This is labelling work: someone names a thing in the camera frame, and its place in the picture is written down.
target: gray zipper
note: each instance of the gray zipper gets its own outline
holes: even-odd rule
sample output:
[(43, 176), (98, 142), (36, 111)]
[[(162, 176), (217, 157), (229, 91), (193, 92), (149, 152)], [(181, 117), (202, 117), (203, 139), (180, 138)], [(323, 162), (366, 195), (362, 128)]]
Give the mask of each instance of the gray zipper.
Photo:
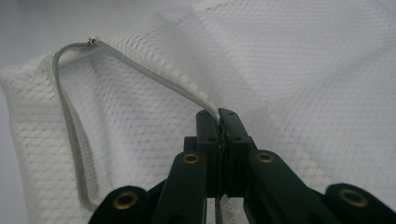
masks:
[(62, 110), (64, 112), (64, 120), (65, 120), (66, 127), (67, 127), (67, 133), (68, 133), (68, 137), (69, 137), (70, 147), (72, 150), (73, 161), (74, 161), (75, 170), (76, 170), (75, 175), (76, 175), (76, 180), (77, 180), (77, 185), (78, 185), (78, 199), (79, 199), (80, 203), (86, 209), (88, 209), (90, 211), (94, 211), (97, 208), (98, 204), (91, 202), (91, 200), (89, 198), (89, 192), (88, 192), (88, 188), (87, 188), (87, 179), (85, 176), (85, 167), (84, 167), (84, 162), (83, 162), (83, 158), (82, 158), (80, 143), (78, 141), (76, 127), (73, 122), (69, 106), (66, 102), (64, 93), (62, 91), (61, 82), (59, 79), (58, 65), (59, 65), (59, 60), (60, 60), (61, 56), (66, 51), (68, 51), (70, 49), (92, 48), (95, 45), (100, 47), (101, 49), (104, 49), (107, 53), (109, 53), (113, 57), (126, 63), (127, 65), (129, 65), (134, 70), (141, 73), (142, 75), (149, 77), (149, 78), (153, 79), (154, 81), (171, 89), (172, 91), (175, 91), (175, 92), (183, 95), (184, 97), (190, 99), (191, 101), (193, 101), (194, 103), (196, 103), (197, 105), (199, 105), (203, 109), (205, 109), (207, 112), (209, 112), (217, 120), (217, 113), (214, 109), (212, 109), (212, 107), (209, 104), (207, 104), (206, 102), (202, 101), (201, 99), (198, 99), (197, 97), (193, 96), (192, 94), (187, 92), (185, 89), (179, 87), (177, 84), (165, 79), (164, 77), (161, 77), (161, 76), (149, 71), (147, 68), (132, 61), (131, 59), (127, 58), (125, 55), (123, 55), (116, 49), (113, 49), (108, 44), (106, 44), (98, 39), (90, 37), (88, 44), (87, 43), (71, 44), (71, 45), (67, 45), (67, 46), (63, 47), (62, 49), (58, 50), (52, 58), (51, 72), (52, 72), (53, 78), (55, 80), (56, 89), (59, 94)]

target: fabric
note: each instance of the fabric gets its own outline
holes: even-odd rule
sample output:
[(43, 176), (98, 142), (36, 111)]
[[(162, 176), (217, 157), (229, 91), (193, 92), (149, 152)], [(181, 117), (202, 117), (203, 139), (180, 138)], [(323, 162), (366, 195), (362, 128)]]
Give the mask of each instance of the fabric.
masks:
[[(347, 182), (396, 209), (396, 19), (376, 1), (208, 1), (98, 38), (212, 110), (240, 116), (309, 187)], [(32, 223), (86, 223), (52, 54), (2, 69)], [(90, 199), (166, 178), (202, 109), (93, 47), (59, 76), (85, 158)], [(222, 200), (225, 223), (244, 223)]]

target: mesh bag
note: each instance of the mesh bag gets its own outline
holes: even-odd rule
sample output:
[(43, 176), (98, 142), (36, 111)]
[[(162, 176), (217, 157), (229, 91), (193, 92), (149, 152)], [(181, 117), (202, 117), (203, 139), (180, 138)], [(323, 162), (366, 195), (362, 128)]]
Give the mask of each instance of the mesh bag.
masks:
[[(376, 1), (209, 1), (2, 69), (29, 220), (86, 223), (111, 190), (152, 188), (220, 107), (309, 187), (396, 209), (395, 18)], [(222, 214), (246, 222), (240, 200)]]

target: black clamp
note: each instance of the black clamp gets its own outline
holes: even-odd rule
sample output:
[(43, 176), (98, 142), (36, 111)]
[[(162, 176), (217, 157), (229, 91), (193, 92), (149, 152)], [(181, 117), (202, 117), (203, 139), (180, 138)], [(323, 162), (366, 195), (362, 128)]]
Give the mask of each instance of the black clamp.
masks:
[(166, 180), (149, 191), (109, 193), (90, 220), (99, 223), (203, 224), (206, 198), (244, 198), (249, 223), (396, 223), (396, 214), (363, 189), (336, 184), (322, 195), (274, 152), (258, 150), (236, 113), (220, 121), (196, 115), (197, 136), (185, 137)]

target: gray background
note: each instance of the gray background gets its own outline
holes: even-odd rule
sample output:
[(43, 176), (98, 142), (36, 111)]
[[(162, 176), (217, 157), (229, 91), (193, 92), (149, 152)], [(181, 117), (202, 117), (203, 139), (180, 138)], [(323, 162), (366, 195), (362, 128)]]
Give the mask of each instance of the gray background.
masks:
[[(0, 68), (110, 35), (161, 8), (198, 0), (0, 0)], [(395, 0), (381, 0), (396, 11)], [(0, 90), (0, 223), (27, 223), (17, 156)]]

